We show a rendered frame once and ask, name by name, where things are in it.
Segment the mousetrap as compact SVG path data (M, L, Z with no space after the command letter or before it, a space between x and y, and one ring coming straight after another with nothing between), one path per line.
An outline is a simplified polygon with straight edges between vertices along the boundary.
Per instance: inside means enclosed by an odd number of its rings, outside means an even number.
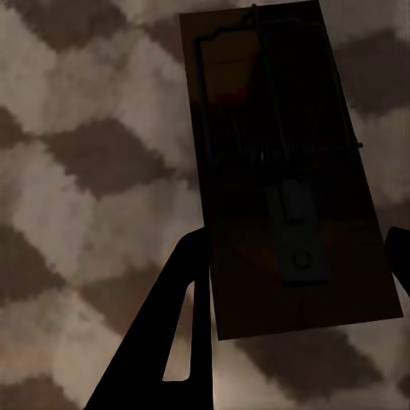
M403 318L319 0L179 23L218 339Z

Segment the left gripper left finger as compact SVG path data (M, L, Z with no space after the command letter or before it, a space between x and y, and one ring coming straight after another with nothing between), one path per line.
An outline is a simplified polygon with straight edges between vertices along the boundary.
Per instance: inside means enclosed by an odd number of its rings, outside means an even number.
M194 281L190 376L162 381ZM207 227L177 243L84 410L214 410Z

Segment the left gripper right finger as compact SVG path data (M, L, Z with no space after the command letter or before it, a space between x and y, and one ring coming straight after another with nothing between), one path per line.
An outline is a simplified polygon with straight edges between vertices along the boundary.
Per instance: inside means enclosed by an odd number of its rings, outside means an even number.
M384 242L391 271L410 296L410 231L391 227Z

